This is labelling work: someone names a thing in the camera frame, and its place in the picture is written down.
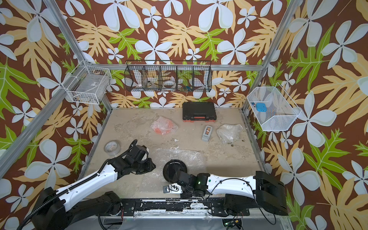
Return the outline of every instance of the white wire basket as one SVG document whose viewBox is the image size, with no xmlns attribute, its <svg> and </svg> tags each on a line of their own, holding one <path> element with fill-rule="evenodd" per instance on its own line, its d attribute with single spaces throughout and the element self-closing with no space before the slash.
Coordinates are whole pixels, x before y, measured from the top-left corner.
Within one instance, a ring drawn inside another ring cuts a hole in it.
<svg viewBox="0 0 368 230">
<path fill-rule="evenodd" d="M 247 96 L 249 105 L 263 131 L 287 131 L 302 112 L 282 87 L 281 90 L 284 95 L 274 86 L 256 87 Z M 258 103 L 264 103 L 267 110 L 258 111 L 256 108 Z"/>
<path fill-rule="evenodd" d="M 111 72 L 108 68 L 83 66 L 77 70 L 74 80 L 66 88 L 73 102 L 99 105 L 106 88 L 110 85 Z"/>
</svg>

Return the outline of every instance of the roll of tape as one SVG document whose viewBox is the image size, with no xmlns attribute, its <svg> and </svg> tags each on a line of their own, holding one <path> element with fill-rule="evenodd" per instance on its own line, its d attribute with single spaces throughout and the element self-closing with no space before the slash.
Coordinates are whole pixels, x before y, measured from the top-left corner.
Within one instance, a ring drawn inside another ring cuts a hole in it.
<svg viewBox="0 0 368 230">
<path fill-rule="evenodd" d="M 173 88 L 175 89 L 176 84 L 175 84 L 175 82 L 174 82 L 174 81 L 172 81 L 172 80 L 167 80 L 167 81 L 164 81 L 164 82 L 163 82 L 162 86 L 163 86 L 165 89 L 173 89 Z"/>
<path fill-rule="evenodd" d="M 120 145 L 118 141 L 110 141 L 105 144 L 103 149 L 109 156 L 115 156 L 120 152 Z"/>
</svg>

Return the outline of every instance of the black tool case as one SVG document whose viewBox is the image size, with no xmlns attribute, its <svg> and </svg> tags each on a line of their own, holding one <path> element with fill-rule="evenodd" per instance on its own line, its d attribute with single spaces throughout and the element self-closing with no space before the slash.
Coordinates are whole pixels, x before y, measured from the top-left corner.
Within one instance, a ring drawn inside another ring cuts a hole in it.
<svg viewBox="0 0 368 230">
<path fill-rule="evenodd" d="M 215 106 L 212 102 L 184 102 L 183 121 L 216 121 Z"/>
</svg>

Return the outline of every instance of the floral wallpaper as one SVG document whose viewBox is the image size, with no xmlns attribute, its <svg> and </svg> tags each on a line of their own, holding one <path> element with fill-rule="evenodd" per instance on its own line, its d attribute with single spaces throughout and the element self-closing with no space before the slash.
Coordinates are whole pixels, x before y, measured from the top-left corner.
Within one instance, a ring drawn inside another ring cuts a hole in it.
<svg viewBox="0 0 368 230">
<path fill-rule="evenodd" d="M 85 58 L 262 64 L 286 0 L 66 0 L 57 1 Z M 112 71 L 107 94 L 114 107 L 181 107 L 187 101 L 241 107 L 256 72 L 216 71 L 211 92 L 129 92 L 124 70 Z M 179 81 L 191 76 L 183 75 Z"/>
<path fill-rule="evenodd" d="M 59 0 L 90 62 L 211 60 L 257 64 L 289 1 Z"/>
<path fill-rule="evenodd" d="M 280 83 L 302 114 L 265 132 L 247 110 L 294 229 L 368 229 L 367 21 L 366 0 L 304 1 L 261 82 Z"/>
<path fill-rule="evenodd" d="M 41 0 L 0 0 L 0 157 L 70 77 L 77 61 Z M 0 229 L 16 229 L 39 193 L 74 182 L 105 118 L 63 100 L 0 179 Z M 24 229 L 33 229 L 28 224 Z"/>
</svg>

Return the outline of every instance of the small blue box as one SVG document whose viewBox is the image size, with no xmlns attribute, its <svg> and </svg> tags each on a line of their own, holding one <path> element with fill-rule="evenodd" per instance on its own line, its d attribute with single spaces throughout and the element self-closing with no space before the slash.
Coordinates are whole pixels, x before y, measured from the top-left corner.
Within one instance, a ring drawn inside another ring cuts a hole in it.
<svg viewBox="0 0 368 230">
<path fill-rule="evenodd" d="M 255 105 L 255 107 L 256 107 L 257 111 L 259 111 L 259 112 L 266 112 L 267 111 L 267 107 L 264 103 L 257 103 Z"/>
</svg>

